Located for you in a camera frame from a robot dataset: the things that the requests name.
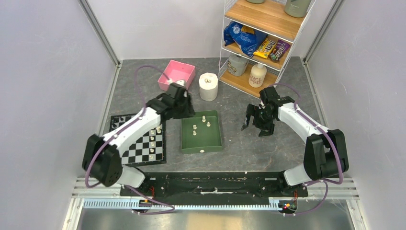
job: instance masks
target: shelving unit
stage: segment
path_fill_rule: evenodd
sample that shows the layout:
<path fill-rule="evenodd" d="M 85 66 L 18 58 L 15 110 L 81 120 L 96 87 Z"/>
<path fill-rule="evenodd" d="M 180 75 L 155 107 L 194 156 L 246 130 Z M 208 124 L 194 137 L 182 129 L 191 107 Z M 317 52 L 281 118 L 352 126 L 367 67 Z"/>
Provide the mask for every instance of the shelving unit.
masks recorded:
<path fill-rule="evenodd" d="M 273 62 L 270 59 L 255 55 L 248 57 L 241 51 L 236 43 L 225 46 L 222 38 L 220 57 L 226 57 L 224 52 L 226 52 L 228 56 L 235 54 L 248 59 L 249 65 L 242 76 L 236 77 L 226 70 L 228 60 L 223 65 L 221 65 L 220 60 L 218 75 L 220 81 L 255 97 L 259 97 L 259 92 L 263 88 L 279 82 L 286 68 L 286 64 L 292 55 L 296 41 L 300 37 L 303 27 L 311 14 L 314 0 L 304 18 L 294 18 L 286 14 L 284 11 L 285 3 L 286 0 L 266 0 L 261 4 L 253 4 L 246 0 L 225 0 L 223 30 L 228 25 L 229 20 L 232 20 L 265 32 L 273 36 L 275 40 L 281 39 L 288 42 L 291 44 L 291 47 L 279 62 Z M 248 84 L 251 67 L 256 63 L 264 64 L 268 70 L 264 84 L 259 88 L 253 88 Z"/>

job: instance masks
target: pink box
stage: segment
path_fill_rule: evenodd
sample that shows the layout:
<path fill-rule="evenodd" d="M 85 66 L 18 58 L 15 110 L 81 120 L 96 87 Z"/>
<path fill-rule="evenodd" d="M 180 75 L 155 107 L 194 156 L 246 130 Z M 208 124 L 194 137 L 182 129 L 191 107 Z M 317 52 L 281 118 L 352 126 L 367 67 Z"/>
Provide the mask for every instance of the pink box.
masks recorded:
<path fill-rule="evenodd" d="M 189 64 L 171 60 L 168 66 L 166 66 L 164 73 L 166 73 L 173 82 L 185 80 L 185 87 L 188 89 L 192 83 L 194 75 L 196 74 L 196 68 Z M 167 91 L 169 88 L 168 80 L 163 74 L 158 79 L 158 84 L 160 89 L 164 91 Z"/>

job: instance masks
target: chessboard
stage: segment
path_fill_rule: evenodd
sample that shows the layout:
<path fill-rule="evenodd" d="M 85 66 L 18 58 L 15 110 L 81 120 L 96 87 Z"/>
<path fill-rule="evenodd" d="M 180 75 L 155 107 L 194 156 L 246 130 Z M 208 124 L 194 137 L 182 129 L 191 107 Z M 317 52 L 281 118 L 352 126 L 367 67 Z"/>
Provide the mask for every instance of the chessboard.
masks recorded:
<path fill-rule="evenodd" d="M 110 132 L 136 114 L 116 115 L 110 119 Z M 138 167 L 166 163 L 165 122 L 140 137 L 121 157 L 121 164 Z"/>

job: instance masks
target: toilet paper roll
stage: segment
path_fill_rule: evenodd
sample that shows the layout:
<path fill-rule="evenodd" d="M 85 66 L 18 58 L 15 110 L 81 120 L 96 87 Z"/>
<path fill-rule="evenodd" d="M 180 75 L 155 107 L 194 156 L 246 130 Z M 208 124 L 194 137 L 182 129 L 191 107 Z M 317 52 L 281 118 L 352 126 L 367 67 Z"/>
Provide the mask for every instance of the toilet paper roll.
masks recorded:
<path fill-rule="evenodd" d="M 199 78 L 200 97 L 211 102 L 217 97 L 218 78 L 214 73 L 204 73 Z"/>

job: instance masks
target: blue chip bag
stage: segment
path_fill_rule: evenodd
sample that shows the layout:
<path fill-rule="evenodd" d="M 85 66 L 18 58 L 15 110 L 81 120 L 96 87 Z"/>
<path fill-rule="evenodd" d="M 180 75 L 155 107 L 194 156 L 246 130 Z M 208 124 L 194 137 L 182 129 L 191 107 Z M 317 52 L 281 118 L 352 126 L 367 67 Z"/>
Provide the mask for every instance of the blue chip bag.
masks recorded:
<path fill-rule="evenodd" d="M 236 42 L 242 52 L 249 57 L 252 57 L 252 53 L 258 49 L 266 37 L 266 33 L 236 22 L 230 22 L 224 29 L 226 46 Z"/>

